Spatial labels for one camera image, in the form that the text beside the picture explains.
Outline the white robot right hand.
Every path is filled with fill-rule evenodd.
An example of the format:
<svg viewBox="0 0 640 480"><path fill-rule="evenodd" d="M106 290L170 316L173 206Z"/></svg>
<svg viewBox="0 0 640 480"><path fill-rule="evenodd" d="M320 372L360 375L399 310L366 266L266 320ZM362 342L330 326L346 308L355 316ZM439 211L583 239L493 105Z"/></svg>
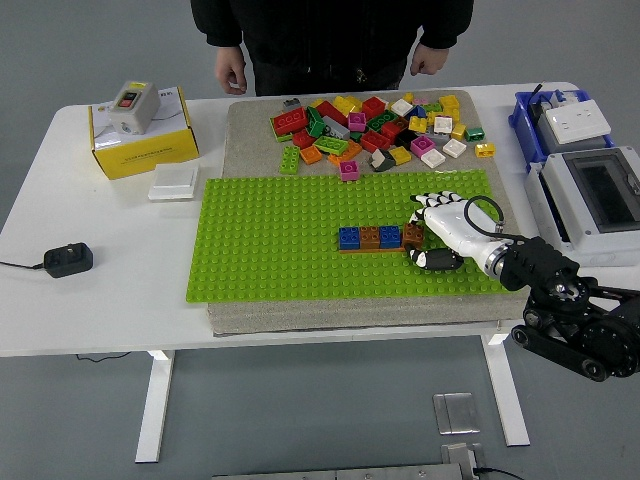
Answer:
<svg viewBox="0 0 640 480"><path fill-rule="evenodd" d="M487 276L499 277L501 261L511 242L503 238L504 215L494 200L483 195L465 199L450 191L413 195L411 199L421 207L410 222L424 222L446 245L430 251L406 246L418 267L455 270L465 258L472 258Z"/></svg>

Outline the person's left hand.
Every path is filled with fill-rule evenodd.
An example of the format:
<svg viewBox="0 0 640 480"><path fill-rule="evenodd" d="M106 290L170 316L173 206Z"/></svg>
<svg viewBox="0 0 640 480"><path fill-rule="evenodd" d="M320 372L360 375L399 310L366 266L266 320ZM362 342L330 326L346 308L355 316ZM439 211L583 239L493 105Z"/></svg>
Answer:
<svg viewBox="0 0 640 480"><path fill-rule="evenodd" d="M444 67L448 56L448 49L435 49L418 43L413 51L410 74L435 75Z"/></svg>

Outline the person's right hand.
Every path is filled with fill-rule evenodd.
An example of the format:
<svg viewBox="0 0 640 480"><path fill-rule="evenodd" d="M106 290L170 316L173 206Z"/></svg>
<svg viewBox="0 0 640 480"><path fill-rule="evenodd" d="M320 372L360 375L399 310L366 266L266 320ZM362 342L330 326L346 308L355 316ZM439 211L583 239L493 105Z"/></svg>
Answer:
<svg viewBox="0 0 640 480"><path fill-rule="evenodd" d="M215 77L226 94L243 95L247 91L245 59L240 46L218 47Z"/></svg>

